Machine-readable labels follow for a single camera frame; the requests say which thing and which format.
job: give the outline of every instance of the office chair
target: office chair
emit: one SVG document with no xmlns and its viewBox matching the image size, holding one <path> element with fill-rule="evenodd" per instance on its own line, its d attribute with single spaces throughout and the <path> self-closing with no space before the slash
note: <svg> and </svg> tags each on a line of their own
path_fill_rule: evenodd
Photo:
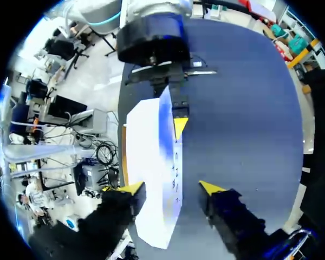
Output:
<svg viewBox="0 0 325 260">
<path fill-rule="evenodd" d="M 45 43 L 44 49 L 48 54 L 59 56 L 66 61 L 69 61 L 74 57 L 71 63 L 71 66 L 73 65 L 74 69 L 77 69 L 76 63 L 80 56 L 89 58 L 89 55 L 82 53 L 84 50 L 79 50 L 78 47 L 75 47 L 74 44 L 69 41 L 48 39 Z"/>
</svg>

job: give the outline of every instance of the white floor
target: white floor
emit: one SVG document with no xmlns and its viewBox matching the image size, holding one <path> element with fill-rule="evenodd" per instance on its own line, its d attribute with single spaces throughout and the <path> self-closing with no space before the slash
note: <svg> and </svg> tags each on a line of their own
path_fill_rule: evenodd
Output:
<svg viewBox="0 0 325 260">
<path fill-rule="evenodd" d="M 107 36 L 107 39 L 115 46 L 115 39 Z M 103 111 L 117 111 L 119 90 L 120 90 L 120 75 L 124 64 L 118 61 L 116 53 L 109 57 L 104 55 L 110 52 L 109 46 L 103 40 L 98 40 L 94 47 L 90 47 L 86 53 L 90 58 L 80 57 L 77 63 L 77 70 L 72 69 L 67 80 L 57 86 L 57 94 L 66 98 L 84 103 L 89 108 L 98 108 Z M 314 117 L 311 99 L 302 93 L 302 86 L 297 79 L 296 73 L 291 70 L 290 74 L 295 83 L 298 100 L 301 106 L 303 118 L 303 133 L 304 133 L 304 152 L 313 152 L 314 140 Z M 63 129 L 55 129 L 55 133 L 64 131 Z M 115 143 L 118 143 L 116 134 L 117 125 L 110 123 L 107 137 Z M 68 158 L 60 158 L 59 161 L 69 163 Z M 48 166 L 58 165 L 54 161 L 48 161 Z M 71 180 L 70 170 L 61 170 L 49 173 L 51 178 Z M 66 205 L 63 208 L 55 208 L 51 210 L 51 215 L 54 219 L 64 221 L 66 216 L 77 214 L 80 217 L 86 217 L 96 209 L 100 202 L 98 199 L 90 199 L 84 196 L 77 196 L 74 185 L 66 187 L 68 194 L 75 200 L 75 204 Z M 287 222 L 285 229 L 290 230 L 301 215 L 299 211 L 301 199 L 304 194 L 304 188 L 301 186 L 294 205 L 293 213 Z"/>
</svg>

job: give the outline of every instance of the wire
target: wire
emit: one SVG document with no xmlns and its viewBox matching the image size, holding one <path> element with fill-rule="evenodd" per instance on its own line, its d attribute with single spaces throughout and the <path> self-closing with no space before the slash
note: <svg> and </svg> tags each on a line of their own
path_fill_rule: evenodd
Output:
<svg viewBox="0 0 325 260">
<path fill-rule="evenodd" d="M 47 158 L 47 160 L 55 161 L 55 162 L 58 163 L 58 164 L 61 164 L 61 165 L 64 165 L 64 166 L 68 166 L 67 164 L 64 164 L 63 162 L 60 162 L 60 161 L 55 160 L 55 159 L 53 159 L 53 158 Z"/>
<path fill-rule="evenodd" d="M 65 114 L 68 114 L 69 115 L 69 121 L 67 122 L 67 124 L 69 125 L 71 123 L 71 114 L 69 112 L 65 112 Z"/>
<path fill-rule="evenodd" d="M 107 19 L 107 20 L 104 20 L 104 21 L 99 22 L 99 23 L 90 23 L 90 22 L 88 22 L 88 24 L 89 24 L 90 26 L 100 26 L 100 25 L 104 25 L 104 24 L 106 24 L 106 23 L 109 23 L 109 22 L 113 21 L 114 19 L 117 19 L 119 16 L 120 16 L 120 11 L 119 11 L 119 13 L 117 13 L 116 15 L 112 16 L 111 18 L 109 18 L 109 19 Z"/>
<path fill-rule="evenodd" d="M 195 56 L 195 57 L 199 58 L 200 60 L 202 60 L 204 62 L 204 64 L 205 64 L 205 66 L 208 67 L 207 62 L 203 58 L 201 58 L 199 55 L 193 54 L 193 56 Z"/>
<path fill-rule="evenodd" d="M 45 137 L 44 140 L 46 140 L 46 139 L 52 139 L 52 138 L 57 138 L 57 137 L 62 137 L 64 135 L 73 135 L 73 133 L 59 134 L 59 135 L 55 135 L 55 136 L 49 136 L 49 137 Z"/>
<path fill-rule="evenodd" d="M 115 117 L 115 119 L 117 120 L 117 122 L 119 123 L 119 120 L 118 120 L 118 118 L 117 118 L 117 115 L 113 112 L 113 111 L 108 111 L 109 113 L 112 113 L 113 115 L 114 115 L 114 117 Z"/>
</svg>

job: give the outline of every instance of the black mat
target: black mat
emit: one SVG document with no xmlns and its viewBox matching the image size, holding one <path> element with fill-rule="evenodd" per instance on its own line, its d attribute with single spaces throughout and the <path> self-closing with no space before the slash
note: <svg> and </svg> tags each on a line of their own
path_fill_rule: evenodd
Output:
<svg viewBox="0 0 325 260">
<path fill-rule="evenodd" d="M 181 90 L 190 102 L 183 133 L 183 206 L 167 250 L 149 246 L 131 229 L 143 260 L 232 259 L 198 205 L 199 180 L 236 189 L 271 233 L 288 219 L 301 177 L 300 107 L 272 43 L 229 23 L 191 19 L 186 29 L 191 51 L 219 73 L 190 78 Z M 123 82 L 132 68 L 125 65 Z M 119 125 L 140 100 L 152 95 L 146 82 L 122 85 Z M 121 147 L 121 127 L 118 136 Z"/>
</svg>

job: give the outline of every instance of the red object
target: red object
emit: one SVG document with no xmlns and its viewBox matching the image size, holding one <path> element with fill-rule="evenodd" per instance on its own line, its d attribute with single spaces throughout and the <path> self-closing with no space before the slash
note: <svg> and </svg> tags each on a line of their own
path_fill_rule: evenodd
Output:
<svg viewBox="0 0 325 260">
<path fill-rule="evenodd" d="M 282 49 L 281 49 L 278 45 L 276 45 L 276 44 L 275 44 L 275 46 L 276 46 L 277 50 L 279 51 L 281 57 L 282 57 L 285 61 L 292 61 L 291 58 L 289 58 L 289 57 L 287 57 L 287 56 L 285 55 L 285 51 L 284 51 L 284 50 L 282 50 Z"/>
<path fill-rule="evenodd" d="M 249 9 L 249 7 L 248 7 L 248 4 L 250 4 L 249 3 L 249 1 L 248 0 L 238 0 L 241 4 L 243 4 L 245 7 L 247 7 L 248 9 Z"/>
</svg>

